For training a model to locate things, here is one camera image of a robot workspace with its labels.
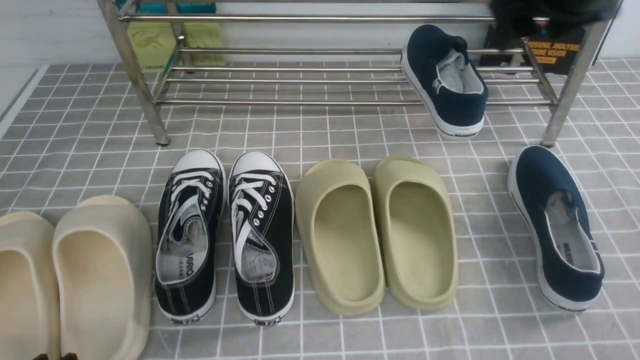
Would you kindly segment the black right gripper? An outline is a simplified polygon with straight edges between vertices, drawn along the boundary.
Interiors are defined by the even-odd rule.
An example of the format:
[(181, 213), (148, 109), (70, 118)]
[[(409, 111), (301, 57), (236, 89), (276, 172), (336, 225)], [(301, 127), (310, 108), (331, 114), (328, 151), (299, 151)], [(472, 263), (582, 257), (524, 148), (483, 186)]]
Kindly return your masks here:
[(496, 25), (517, 37), (541, 31), (535, 18), (547, 18), (546, 34), (558, 37), (574, 28), (614, 18), (617, 0), (491, 0)]

